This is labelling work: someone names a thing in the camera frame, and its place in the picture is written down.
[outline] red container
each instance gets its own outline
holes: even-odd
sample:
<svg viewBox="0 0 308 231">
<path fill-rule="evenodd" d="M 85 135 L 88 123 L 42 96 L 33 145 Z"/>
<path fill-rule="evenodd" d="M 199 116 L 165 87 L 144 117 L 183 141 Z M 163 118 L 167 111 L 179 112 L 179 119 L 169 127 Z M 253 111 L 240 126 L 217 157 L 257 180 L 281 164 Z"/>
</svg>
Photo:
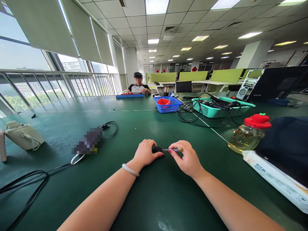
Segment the red container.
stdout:
<svg viewBox="0 0 308 231">
<path fill-rule="evenodd" d="M 167 99 L 160 99 L 159 101 L 157 101 L 157 103 L 159 105 L 170 105 L 170 100 Z"/>
</svg>

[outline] red cap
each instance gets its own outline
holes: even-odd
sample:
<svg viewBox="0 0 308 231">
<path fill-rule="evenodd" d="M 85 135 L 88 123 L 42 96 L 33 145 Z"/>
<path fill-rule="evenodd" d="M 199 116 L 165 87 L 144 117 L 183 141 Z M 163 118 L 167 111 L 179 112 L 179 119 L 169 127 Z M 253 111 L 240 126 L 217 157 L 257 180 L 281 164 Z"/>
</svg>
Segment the red cap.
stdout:
<svg viewBox="0 0 308 231">
<path fill-rule="evenodd" d="M 270 117 L 266 116 L 265 113 L 260 113 L 246 118 L 244 125 L 257 129 L 269 128 L 272 126 L 272 124 L 268 122 L 269 120 Z"/>
</svg>

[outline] window shade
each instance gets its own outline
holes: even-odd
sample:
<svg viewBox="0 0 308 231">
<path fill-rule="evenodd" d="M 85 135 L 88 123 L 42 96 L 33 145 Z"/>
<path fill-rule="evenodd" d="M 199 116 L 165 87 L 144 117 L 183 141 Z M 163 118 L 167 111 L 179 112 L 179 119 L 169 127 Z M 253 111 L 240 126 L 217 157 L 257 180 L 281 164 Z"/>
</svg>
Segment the window shade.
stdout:
<svg viewBox="0 0 308 231">
<path fill-rule="evenodd" d="M 62 3 L 68 21 L 70 22 L 80 56 L 84 60 L 101 63 L 102 61 L 95 42 L 90 16 L 72 0 L 62 0 Z"/>
<path fill-rule="evenodd" d="M 5 0 L 31 46 L 78 58 L 57 0 Z"/>
<path fill-rule="evenodd" d="M 125 74 L 122 47 L 115 41 L 113 41 L 113 43 L 115 46 L 115 54 L 116 54 L 115 57 L 116 57 L 116 63 L 118 65 L 119 74 Z"/>
<path fill-rule="evenodd" d="M 95 32 L 95 38 L 99 50 L 100 57 L 102 59 L 102 63 L 113 66 L 109 41 L 108 41 L 108 35 L 107 33 L 94 21 L 92 22 L 94 32 Z"/>
</svg>

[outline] green table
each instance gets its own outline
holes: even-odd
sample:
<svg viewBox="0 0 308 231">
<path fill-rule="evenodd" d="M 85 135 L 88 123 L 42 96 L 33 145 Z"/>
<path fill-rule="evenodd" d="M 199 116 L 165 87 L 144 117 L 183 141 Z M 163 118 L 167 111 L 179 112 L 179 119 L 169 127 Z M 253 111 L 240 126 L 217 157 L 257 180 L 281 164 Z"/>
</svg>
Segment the green table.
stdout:
<svg viewBox="0 0 308 231">
<path fill-rule="evenodd" d="M 198 96 L 199 93 L 179 94 Z M 225 96 L 224 92 L 216 93 Z M 307 108 L 258 103 L 272 118 L 306 116 Z M 238 122 L 254 113 L 250 109 Z M 56 230 L 100 184 L 133 158 L 143 139 L 162 148 L 178 140 L 189 141 L 203 167 L 232 190 L 265 212 L 286 230 L 308 230 L 308 216 L 259 176 L 226 141 L 236 125 L 201 128 L 179 121 L 176 113 L 161 114 L 152 96 L 116 99 L 114 96 L 71 98 L 0 120 L 32 124 L 45 138 L 35 152 L 25 152 L 6 139 L 8 161 L 0 164 L 0 187 L 34 170 L 48 171 L 69 163 L 71 148 L 90 128 L 116 121 L 118 132 L 102 144 L 98 155 L 52 175 L 15 230 Z M 104 136 L 115 130 L 115 125 Z M 1 230 L 17 217 L 40 182 L 0 195 Z M 145 167 L 135 181 L 111 230 L 227 230 L 201 189 L 166 153 Z"/>
</svg>

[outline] white thermos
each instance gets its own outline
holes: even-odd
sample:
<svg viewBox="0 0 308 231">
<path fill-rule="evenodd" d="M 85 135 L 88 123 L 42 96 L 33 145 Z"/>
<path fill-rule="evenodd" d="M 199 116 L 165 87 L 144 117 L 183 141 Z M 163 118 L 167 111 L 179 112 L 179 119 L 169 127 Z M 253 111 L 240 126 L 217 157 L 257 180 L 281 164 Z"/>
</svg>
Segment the white thermos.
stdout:
<svg viewBox="0 0 308 231">
<path fill-rule="evenodd" d="M 44 143 L 44 138 L 30 124 L 10 121 L 6 129 L 5 135 L 24 150 L 35 151 Z"/>
</svg>

